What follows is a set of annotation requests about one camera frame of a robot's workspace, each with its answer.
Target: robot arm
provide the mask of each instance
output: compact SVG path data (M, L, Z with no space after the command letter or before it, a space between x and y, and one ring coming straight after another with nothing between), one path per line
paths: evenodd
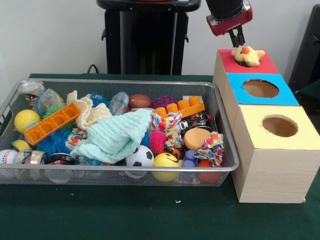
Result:
M253 12L248 0L206 0L211 15L206 17L214 35L229 33L234 48L245 44L242 25L251 21Z

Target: orange lego block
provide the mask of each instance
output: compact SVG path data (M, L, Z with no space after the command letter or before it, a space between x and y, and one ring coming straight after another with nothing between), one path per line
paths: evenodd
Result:
M43 119L37 125L24 132L24 136L31 145L36 145L51 133L61 129L63 126L75 120L80 115L76 104L70 103L51 116Z
M168 113L181 113L182 118L191 116L203 112L205 110L205 105L200 102L199 96L192 96L189 98L189 101L186 99L178 101L178 104L170 103L164 107L158 107L155 109L155 112L160 117L167 116Z

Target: red box top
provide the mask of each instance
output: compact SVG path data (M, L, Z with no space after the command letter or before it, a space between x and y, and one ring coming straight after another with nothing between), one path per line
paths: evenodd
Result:
M245 67L236 63L234 56L232 56L232 49L218 49L224 69L230 74L279 74L279 71L272 59L265 52L265 55L260 60L260 66Z

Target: soccer ball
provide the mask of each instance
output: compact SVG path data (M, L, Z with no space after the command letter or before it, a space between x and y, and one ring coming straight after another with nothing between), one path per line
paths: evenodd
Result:
M123 165L127 167L152 167L154 164L154 155L152 151L146 146L139 145L134 153L127 156ZM146 175L146 171L124 171L125 174L134 179L142 178Z

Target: green washcloth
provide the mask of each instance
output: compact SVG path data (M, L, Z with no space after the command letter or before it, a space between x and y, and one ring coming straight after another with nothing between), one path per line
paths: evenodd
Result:
M114 164L134 153L150 123L151 111L146 109L101 118L87 129L88 138L80 141L70 155Z

